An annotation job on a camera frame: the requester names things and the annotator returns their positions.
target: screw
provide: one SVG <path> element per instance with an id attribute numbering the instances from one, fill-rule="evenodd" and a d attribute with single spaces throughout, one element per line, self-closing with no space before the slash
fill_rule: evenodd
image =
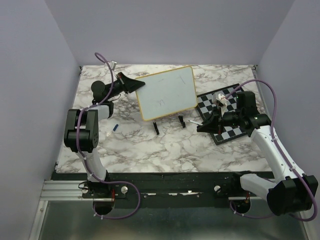
<path id="1" fill-rule="evenodd" d="M 121 188 L 121 192 L 122 192 L 123 194 L 126 194 L 126 193 L 128 192 L 127 186 L 123 186 L 123 187 Z"/>
<path id="2" fill-rule="evenodd" d="M 221 191 L 221 187 L 220 187 L 219 185 L 214 186 L 214 191 L 215 191 L 216 193 L 219 193 L 219 192 Z"/>

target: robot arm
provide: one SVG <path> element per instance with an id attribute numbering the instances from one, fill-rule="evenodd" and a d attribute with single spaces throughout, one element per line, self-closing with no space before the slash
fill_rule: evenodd
<path id="1" fill-rule="evenodd" d="M 263 152 L 275 182 L 252 173 L 241 174 L 241 188 L 267 201 L 270 210 L 277 216 L 309 210 L 312 206 L 311 198 L 276 147 L 270 134 L 271 121 L 266 114 L 258 112 L 255 94 L 250 91 L 237 93 L 237 109 L 234 112 L 224 113 L 227 106 L 225 99 L 221 94 L 213 96 L 212 102 L 216 103 L 217 108 L 213 109 L 208 119 L 197 126 L 197 131 L 221 134 L 224 127 L 241 127 L 246 130 L 248 136 Z M 290 157 L 275 132 L 274 135 L 293 168 L 305 180 L 314 196 L 318 188 L 317 179 L 304 173 Z"/>
<path id="2" fill-rule="evenodd" d="M 88 181 L 98 182 L 87 167 L 101 180 L 107 180 L 107 170 L 102 165 L 97 145 L 99 142 L 99 121 L 110 118 L 114 112 L 114 104 L 109 99 L 125 92 L 126 94 L 132 93 L 145 85 L 145 82 L 131 79 L 125 76 L 122 72 L 116 75 L 117 80 L 114 82 L 113 89 L 108 99 L 98 106 L 92 107 L 90 110 L 85 111 L 81 118 L 81 127 L 79 132 L 80 149 L 85 154 L 84 159 L 77 149 L 77 122 L 80 115 L 80 109 L 70 109 L 67 113 L 66 124 L 64 130 L 64 144 L 70 148 L 72 152 L 76 153 L 87 172 Z M 91 85 L 93 92 L 92 103 L 100 103 L 108 94 L 111 84 L 105 85 L 102 81 L 95 81 Z"/>

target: marble surface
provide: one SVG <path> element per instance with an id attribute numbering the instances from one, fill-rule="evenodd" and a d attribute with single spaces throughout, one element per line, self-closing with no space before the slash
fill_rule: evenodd
<path id="1" fill-rule="evenodd" d="M 115 72 L 129 78 L 182 67 L 182 65 L 118 65 Z M 193 65 L 197 94 L 253 79 L 248 65 Z M 103 66 L 84 66 L 73 108 L 83 108 L 92 101 L 91 84 L 101 80 L 110 83 L 109 71 Z M 264 112 L 255 83 L 244 90 L 256 93 L 257 105 Z M 151 121 L 143 121 L 135 93 L 121 94 L 114 101 L 112 118 L 99 122 L 98 152 L 109 172 L 229 172 L 270 171 L 267 161 L 255 143 L 247 136 L 216 145 L 208 133 L 198 133 L 201 122 L 196 109 L 182 112 L 186 128 L 182 128 L 178 114 L 157 120 L 160 135 L 156 135 Z M 84 173 L 77 155 L 64 145 L 56 167 L 58 173 Z"/>

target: whiteboard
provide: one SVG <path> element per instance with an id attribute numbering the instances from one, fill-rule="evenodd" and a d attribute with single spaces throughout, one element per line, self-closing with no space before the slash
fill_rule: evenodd
<path id="1" fill-rule="evenodd" d="M 198 105 L 191 66 L 138 77 L 145 85 L 136 92 L 144 121 L 195 108 Z"/>

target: gray wall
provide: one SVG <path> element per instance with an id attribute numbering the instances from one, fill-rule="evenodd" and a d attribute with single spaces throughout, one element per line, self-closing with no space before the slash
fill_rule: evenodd
<path id="1" fill-rule="evenodd" d="M 293 159 L 320 180 L 320 2 L 296 0 L 259 63 L 277 94 L 276 129 Z M 270 111 L 273 98 L 263 87 Z M 316 195 L 320 207 L 320 189 Z"/>
<path id="2" fill-rule="evenodd" d="M 257 64 L 293 0 L 45 0 L 75 59 Z"/>
<path id="3" fill-rule="evenodd" d="M 0 239 L 28 239 L 79 67 L 43 0 L 0 7 Z"/>

